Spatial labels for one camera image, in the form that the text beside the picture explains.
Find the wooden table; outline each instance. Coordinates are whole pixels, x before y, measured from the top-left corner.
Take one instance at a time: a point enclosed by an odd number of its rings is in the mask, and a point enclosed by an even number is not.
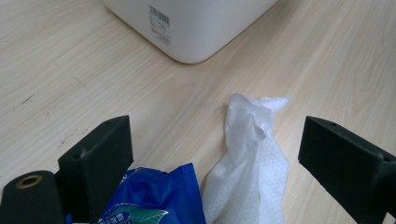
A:
[[[172,60],[99,0],[0,1],[1,189],[57,171],[70,147],[121,115],[133,167],[191,161],[202,184],[226,152],[235,92],[291,98],[273,129],[290,162],[286,223],[354,223],[297,155],[307,115],[396,154],[396,1],[279,0],[198,64]]]

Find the green leaf print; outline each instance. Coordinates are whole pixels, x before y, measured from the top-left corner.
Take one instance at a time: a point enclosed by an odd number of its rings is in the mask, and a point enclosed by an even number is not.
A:
[[[117,204],[99,221],[99,224],[158,224],[168,212],[161,209],[142,208],[133,204]]]

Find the tissue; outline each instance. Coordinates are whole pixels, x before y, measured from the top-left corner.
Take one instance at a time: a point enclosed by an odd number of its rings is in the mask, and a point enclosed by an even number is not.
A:
[[[207,223],[283,223],[289,164],[272,136],[274,114],[289,98],[232,96],[225,122],[228,152],[208,174]]]

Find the screw hole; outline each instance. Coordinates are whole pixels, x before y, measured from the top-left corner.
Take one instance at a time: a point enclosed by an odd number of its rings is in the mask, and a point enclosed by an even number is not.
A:
[[[384,157],[382,160],[383,160],[384,162],[391,162],[391,161],[392,161],[389,157]]]
[[[27,189],[38,184],[43,179],[41,175],[29,175],[17,184],[18,189]]]
[[[72,157],[73,157],[73,159],[75,159],[75,160],[79,160],[79,159],[81,159],[81,154],[80,154],[80,153],[74,154]]]

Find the blue plastic wrapper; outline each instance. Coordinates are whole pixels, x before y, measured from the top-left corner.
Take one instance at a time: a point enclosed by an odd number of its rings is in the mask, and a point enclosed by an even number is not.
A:
[[[128,171],[98,223],[205,223],[192,163],[182,165],[171,173],[149,168]]]

